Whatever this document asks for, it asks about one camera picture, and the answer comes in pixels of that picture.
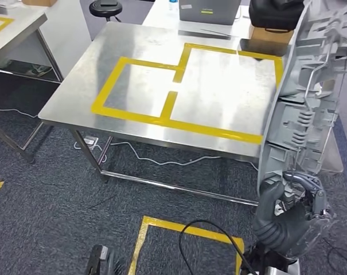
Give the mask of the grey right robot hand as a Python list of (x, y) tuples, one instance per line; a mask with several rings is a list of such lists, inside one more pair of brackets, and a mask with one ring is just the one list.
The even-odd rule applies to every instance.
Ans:
[(259, 203), (253, 220), (253, 231), (267, 249), (289, 260), (297, 260), (328, 232), (335, 223), (336, 216), (318, 177), (300, 171), (285, 171), (283, 177), (301, 186), (304, 197), (276, 215), (275, 207), (277, 201), (283, 200), (286, 185), (282, 180), (264, 179), (259, 186)]

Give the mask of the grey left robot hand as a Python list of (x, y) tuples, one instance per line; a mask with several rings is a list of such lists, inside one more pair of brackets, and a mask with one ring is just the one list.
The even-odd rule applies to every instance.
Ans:
[(109, 249), (105, 275), (122, 275), (123, 268), (121, 261), (116, 256), (115, 250)]

